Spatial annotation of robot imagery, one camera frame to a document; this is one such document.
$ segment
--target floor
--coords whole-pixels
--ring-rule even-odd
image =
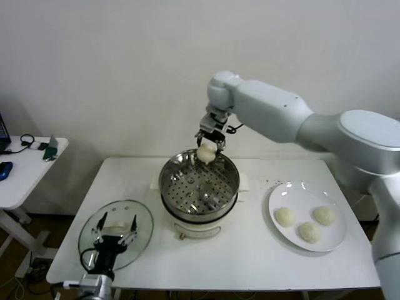
[[[72,223],[71,217],[51,217],[51,216],[33,216],[32,223],[27,225],[27,229],[33,236],[37,236],[42,230],[50,230],[51,235],[48,239],[46,246],[52,248],[58,248],[63,241],[63,237],[67,233],[69,225]],[[367,230],[367,235],[369,238],[373,236],[374,228],[369,228]],[[4,242],[7,238],[7,234],[0,229],[0,244]],[[17,241],[12,241],[10,246],[7,248],[6,252],[0,257],[0,300],[10,300],[17,299],[21,297],[20,294],[15,297],[15,288],[18,285],[15,280],[11,280],[5,286],[4,283],[14,276],[16,269],[26,255],[27,250],[20,245]],[[24,285],[25,293],[24,300],[38,300],[38,299],[48,299],[51,300],[50,292],[42,295],[33,295],[27,288],[26,283],[22,282]],[[31,291],[34,293],[49,291],[49,284],[44,280],[37,284],[30,284]],[[61,300],[70,300],[77,297],[76,291],[65,291],[58,289],[61,293]],[[318,296],[320,292],[311,292],[310,299]],[[160,299],[160,300],[302,300],[300,292],[257,292],[255,295],[252,292],[173,292],[171,296],[166,291],[122,291],[121,300],[147,300],[147,299]],[[380,300],[384,299],[380,289],[367,289],[360,291],[353,291],[347,296],[341,298],[342,300],[352,300],[352,299],[363,299],[363,300]]]

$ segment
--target white wall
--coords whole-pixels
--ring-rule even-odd
[[[1,1],[9,130],[71,142],[27,207],[74,213],[104,158],[194,147],[206,84],[224,69],[298,93],[319,113],[400,118],[399,12],[397,0]],[[248,128],[226,153],[313,156]]]

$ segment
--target white plate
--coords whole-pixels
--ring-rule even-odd
[[[316,252],[332,251],[346,236],[346,220],[334,200],[324,192],[305,182],[286,182],[277,186],[269,197],[269,214],[277,229],[292,243],[304,249]],[[313,216],[313,210],[327,206],[336,214],[336,221],[330,226],[319,224]],[[290,208],[296,214],[295,225],[285,228],[275,220],[274,213],[279,208]],[[311,244],[303,240],[298,227],[312,221],[321,228],[321,240]]]

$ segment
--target laptop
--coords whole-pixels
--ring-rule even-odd
[[[7,128],[0,114],[0,153],[11,144],[10,136],[8,135]]]

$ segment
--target table leg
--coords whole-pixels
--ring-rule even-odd
[[[301,291],[302,300],[310,300],[310,296],[307,291]]]
[[[112,298],[112,300],[119,300],[119,297],[121,297],[121,289],[117,287],[115,289],[114,297]]]
[[[29,250],[37,251],[39,253],[44,252],[43,245],[39,244],[33,236],[26,232],[21,225],[14,221],[12,217],[4,211],[0,211],[0,227]]]
[[[26,214],[25,210],[22,209],[21,207],[13,209],[11,213],[14,214],[19,219],[19,222],[21,224],[30,224],[32,222],[31,217],[29,217]]]
[[[4,254],[5,250],[7,249],[8,245],[10,245],[11,241],[13,240],[12,236],[8,236],[6,240],[2,243],[0,247],[0,257]]]
[[[16,277],[23,278],[25,276],[26,271],[29,268],[31,255],[32,261],[34,261],[36,258],[53,259],[55,257],[58,249],[46,248],[43,246],[44,242],[50,235],[49,231],[41,231],[35,239],[4,211],[0,211],[0,227],[11,236],[11,239],[16,239],[29,249],[29,252],[26,254],[24,260],[15,273]]]

